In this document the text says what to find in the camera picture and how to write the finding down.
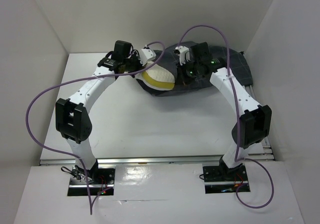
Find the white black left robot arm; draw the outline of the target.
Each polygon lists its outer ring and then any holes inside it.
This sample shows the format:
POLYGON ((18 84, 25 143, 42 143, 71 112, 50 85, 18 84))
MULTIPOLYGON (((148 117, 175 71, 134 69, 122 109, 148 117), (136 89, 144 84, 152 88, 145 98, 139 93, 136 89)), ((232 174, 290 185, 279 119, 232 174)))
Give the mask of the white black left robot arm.
POLYGON ((89 142, 93 129, 89 112, 105 89, 117 79, 103 75, 123 74, 140 68, 139 55, 133 51, 131 43, 116 41, 113 51, 97 64, 93 79, 86 81, 69 98, 60 98, 55 104, 56 130, 66 139, 72 154, 80 158, 76 159, 75 168, 87 183, 94 183, 99 176, 98 162, 89 142))

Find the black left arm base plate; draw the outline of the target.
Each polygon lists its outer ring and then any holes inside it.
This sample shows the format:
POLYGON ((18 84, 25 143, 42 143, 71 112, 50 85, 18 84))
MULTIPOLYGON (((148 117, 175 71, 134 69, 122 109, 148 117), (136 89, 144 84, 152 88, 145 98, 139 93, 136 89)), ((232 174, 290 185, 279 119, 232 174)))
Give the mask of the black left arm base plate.
MULTIPOLYGON (((75 167, 71 169, 70 185, 85 185, 86 178, 83 173, 76 170, 75 167)), ((99 168, 92 177, 88 177, 90 185, 112 185, 115 180, 115 168, 99 168)))

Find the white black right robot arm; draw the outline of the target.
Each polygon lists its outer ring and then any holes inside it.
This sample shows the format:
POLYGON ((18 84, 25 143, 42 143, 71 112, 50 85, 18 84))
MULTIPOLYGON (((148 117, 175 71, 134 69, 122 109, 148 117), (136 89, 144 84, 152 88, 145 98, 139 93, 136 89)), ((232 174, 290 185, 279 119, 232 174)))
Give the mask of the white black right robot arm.
POLYGON ((206 42, 191 47, 177 46, 179 56, 178 74, 189 83, 198 77, 208 80, 226 98, 236 114, 236 123, 231 131, 233 143, 220 158, 213 176, 231 179, 240 169, 249 150, 263 141, 270 131, 272 110, 261 105, 241 85, 233 74, 228 60, 215 58, 206 42))

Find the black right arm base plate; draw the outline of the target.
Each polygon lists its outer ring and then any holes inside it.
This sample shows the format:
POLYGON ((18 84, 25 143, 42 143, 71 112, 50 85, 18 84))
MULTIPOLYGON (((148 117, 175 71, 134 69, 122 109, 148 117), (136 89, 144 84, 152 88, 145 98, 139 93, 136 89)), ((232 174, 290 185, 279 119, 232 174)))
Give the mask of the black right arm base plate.
POLYGON ((240 165, 232 169, 222 166, 204 166, 203 176, 205 182, 222 181, 248 181, 246 167, 240 165))

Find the dark grey checked pillowcase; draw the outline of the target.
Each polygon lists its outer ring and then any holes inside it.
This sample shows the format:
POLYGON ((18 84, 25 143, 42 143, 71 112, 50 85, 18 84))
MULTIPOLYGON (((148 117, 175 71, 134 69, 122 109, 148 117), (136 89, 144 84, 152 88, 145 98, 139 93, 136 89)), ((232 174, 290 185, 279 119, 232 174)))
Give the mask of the dark grey checked pillowcase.
POLYGON ((175 46, 164 51, 155 51, 158 62, 142 63, 142 53, 133 50, 130 60, 131 71, 138 71, 135 79, 139 85, 153 96, 174 96, 190 93, 212 86, 210 76, 219 68, 230 68, 242 86, 253 84, 250 67, 243 52, 213 46, 205 42, 183 42, 185 63, 180 64, 180 56, 175 46))

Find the cream memory foam pillow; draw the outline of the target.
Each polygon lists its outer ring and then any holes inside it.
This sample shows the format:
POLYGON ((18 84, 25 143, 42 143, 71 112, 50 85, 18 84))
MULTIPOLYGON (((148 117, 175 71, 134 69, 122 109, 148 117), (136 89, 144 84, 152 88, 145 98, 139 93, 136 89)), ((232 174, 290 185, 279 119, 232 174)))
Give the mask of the cream memory foam pillow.
POLYGON ((175 77, 167 69, 153 65, 150 69, 136 75, 147 87, 157 91, 170 91, 175 86, 175 77))

